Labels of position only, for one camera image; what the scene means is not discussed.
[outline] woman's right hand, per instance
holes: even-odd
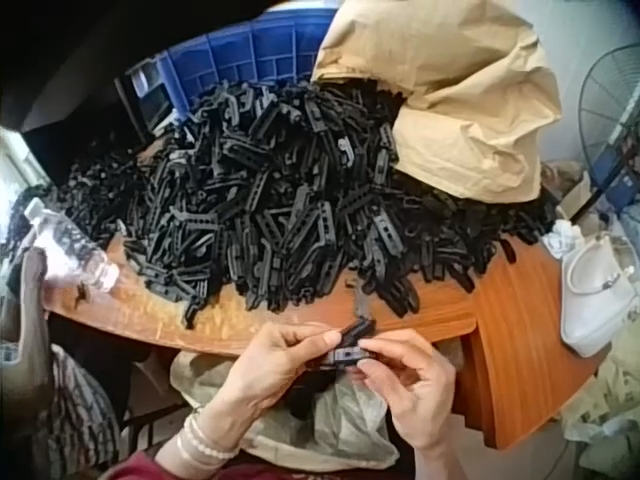
[[[361,360],[358,369],[389,405],[402,438],[422,452],[442,446],[453,404],[453,365],[415,330],[383,333],[359,346],[380,356]]]

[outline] brown paper bag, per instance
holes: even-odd
[[[313,79],[372,78],[407,96],[399,170],[458,197],[532,200],[537,132],[560,117],[560,100],[531,26],[503,3],[346,0]]]

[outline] pile of black plastic parts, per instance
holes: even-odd
[[[420,308],[407,279],[448,275],[467,292],[505,234],[528,244],[555,220],[547,198],[461,200],[394,172],[401,98],[373,83],[220,85],[154,157],[126,252],[147,287],[186,300],[185,326],[232,282],[247,309],[331,293],[357,271],[399,316]]]

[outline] white handbag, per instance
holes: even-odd
[[[562,341],[581,357],[605,347],[640,309],[638,257],[621,237],[598,234],[562,261]]]

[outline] plastic water bottle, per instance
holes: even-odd
[[[47,256],[46,280],[85,283],[103,292],[113,288],[120,274],[118,266],[71,220],[47,210],[39,198],[31,201],[24,215],[36,230],[33,246],[42,248]]]

